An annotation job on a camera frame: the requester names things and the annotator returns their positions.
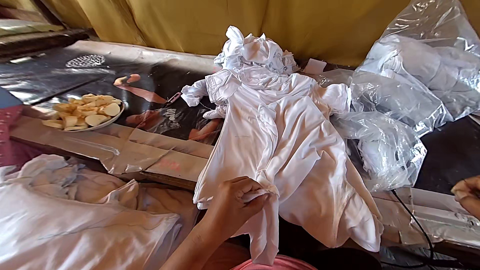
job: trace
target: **white t-shirt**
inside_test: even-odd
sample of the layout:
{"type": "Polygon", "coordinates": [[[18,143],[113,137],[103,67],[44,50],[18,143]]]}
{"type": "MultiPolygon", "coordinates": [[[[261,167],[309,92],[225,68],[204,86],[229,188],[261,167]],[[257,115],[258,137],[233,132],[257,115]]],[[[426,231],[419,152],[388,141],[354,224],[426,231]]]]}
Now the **white t-shirt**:
{"type": "Polygon", "coordinates": [[[328,247],[351,237],[378,251],[378,209],[328,120],[331,108],[315,80],[250,66],[209,75],[205,87],[211,101],[227,109],[193,201],[208,208],[220,182],[243,175],[265,188],[257,194],[271,193],[263,210],[236,233],[250,234],[254,263],[273,263],[278,214],[328,247]]]}

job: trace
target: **yellow wall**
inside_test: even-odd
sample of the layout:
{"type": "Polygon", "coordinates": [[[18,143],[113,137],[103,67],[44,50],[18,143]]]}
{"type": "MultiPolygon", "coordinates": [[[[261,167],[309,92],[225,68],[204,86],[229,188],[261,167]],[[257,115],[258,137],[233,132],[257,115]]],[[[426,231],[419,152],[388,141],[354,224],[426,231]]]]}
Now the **yellow wall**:
{"type": "MultiPolygon", "coordinates": [[[[73,27],[103,41],[182,52],[220,52],[229,25],[266,36],[297,58],[358,65],[409,0],[44,0],[73,27]]],[[[480,0],[462,0],[480,30],[480,0]]],[[[31,10],[31,0],[0,0],[31,10]]]]}

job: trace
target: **plate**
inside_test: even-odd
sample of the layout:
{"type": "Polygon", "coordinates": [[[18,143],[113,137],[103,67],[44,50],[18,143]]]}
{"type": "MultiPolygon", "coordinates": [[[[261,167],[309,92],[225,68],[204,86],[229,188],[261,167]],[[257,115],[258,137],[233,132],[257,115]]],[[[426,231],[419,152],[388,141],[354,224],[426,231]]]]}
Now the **plate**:
{"type": "Polygon", "coordinates": [[[115,115],[114,117],[112,117],[112,119],[104,122],[104,123],[101,123],[100,125],[98,126],[92,126],[92,127],[89,127],[89,128],[85,128],[85,129],[81,129],[81,130],[70,130],[70,131],[64,131],[62,130],[63,132],[79,132],[79,131],[92,131],[92,130],[95,130],[95,129],[99,129],[99,128],[102,128],[102,127],[106,127],[108,125],[110,125],[111,123],[115,122],[121,115],[121,113],[125,110],[125,105],[123,105],[123,102],[120,104],[120,112],[115,115]]]}

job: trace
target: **plastic bag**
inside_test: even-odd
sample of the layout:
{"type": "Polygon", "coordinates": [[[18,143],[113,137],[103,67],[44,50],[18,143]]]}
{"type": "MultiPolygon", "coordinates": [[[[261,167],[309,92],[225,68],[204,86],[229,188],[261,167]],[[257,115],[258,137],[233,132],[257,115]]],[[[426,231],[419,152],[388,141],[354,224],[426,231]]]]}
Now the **plastic bag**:
{"type": "Polygon", "coordinates": [[[357,71],[350,84],[354,111],[379,111],[423,136],[452,118],[426,87],[413,87],[393,78],[357,71]]]}
{"type": "Polygon", "coordinates": [[[359,172],[369,191],[415,184],[427,150],[409,126],[378,111],[337,114],[332,124],[343,138],[358,144],[364,169],[359,172]]]}
{"type": "MultiPolygon", "coordinates": [[[[357,71],[388,76],[417,92],[428,88],[452,117],[435,111],[439,119],[427,122],[438,127],[480,109],[479,45],[458,0],[413,0],[375,42],[357,71]]],[[[429,110],[420,100],[416,105],[428,115],[430,104],[429,110]]]]}

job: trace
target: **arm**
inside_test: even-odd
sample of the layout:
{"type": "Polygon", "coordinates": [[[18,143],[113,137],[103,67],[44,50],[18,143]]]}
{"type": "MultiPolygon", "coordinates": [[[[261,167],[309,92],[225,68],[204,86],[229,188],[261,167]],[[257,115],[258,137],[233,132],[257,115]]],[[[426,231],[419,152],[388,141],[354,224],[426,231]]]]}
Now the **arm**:
{"type": "Polygon", "coordinates": [[[452,193],[465,210],[480,219],[480,175],[458,182],[452,188],[452,193]]]}
{"type": "Polygon", "coordinates": [[[218,187],[204,218],[168,258],[160,270],[200,270],[215,250],[253,215],[263,208],[267,194],[248,204],[243,194],[261,189],[254,180],[243,176],[225,181],[218,187]]]}
{"type": "Polygon", "coordinates": [[[125,77],[117,78],[115,80],[115,82],[113,83],[113,85],[115,85],[116,87],[118,87],[120,89],[132,92],[133,94],[135,94],[135,95],[137,95],[141,98],[144,98],[148,102],[155,102],[155,103],[162,103],[162,104],[167,102],[166,99],[164,99],[161,96],[155,94],[155,92],[150,92],[150,91],[145,90],[145,89],[131,87],[130,85],[128,85],[128,83],[132,83],[132,82],[136,82],[136,81],[140,80],[140,75],[138,75],[138,74],[132,74],[130,76],[131,76],[131,78],[129,78],[126,83],[123,82],[123,80],[125,80],[127,78],[125,76],[125,77]]]}
{"type": "Polygon", "coordinates": [[[206,136],[202,135],[207,135],[213,131],[216,130],[218,125],[222,122],[223,119],[221,118],[215,118],[212,119],[210,122],[208,122],[205,126],[203,126],[200,130],[198,129],[192,129],[190,131],[190,134],[188,135],[189,140],[201,140],[206,136]]]}

